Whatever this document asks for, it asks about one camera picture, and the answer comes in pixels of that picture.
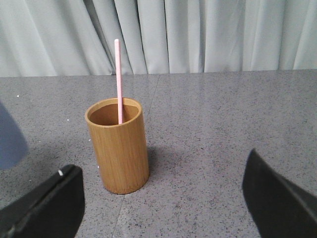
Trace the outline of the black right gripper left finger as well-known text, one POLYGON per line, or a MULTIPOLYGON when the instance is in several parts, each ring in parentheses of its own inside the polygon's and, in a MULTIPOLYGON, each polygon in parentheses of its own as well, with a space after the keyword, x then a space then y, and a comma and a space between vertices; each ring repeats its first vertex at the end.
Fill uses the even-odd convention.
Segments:
POLYGON ((85 213, 82 169, 66 165, 0 211, 2 238, 73 238, 85 213))

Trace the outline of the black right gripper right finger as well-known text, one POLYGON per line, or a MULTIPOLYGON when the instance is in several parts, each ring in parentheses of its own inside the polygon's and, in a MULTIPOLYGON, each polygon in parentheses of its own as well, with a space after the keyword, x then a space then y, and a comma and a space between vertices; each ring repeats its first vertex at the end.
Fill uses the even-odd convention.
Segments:
POLYGON ((242 189, 249 212, 263 238, 315 238, 317 198, 249 153, 242 189))

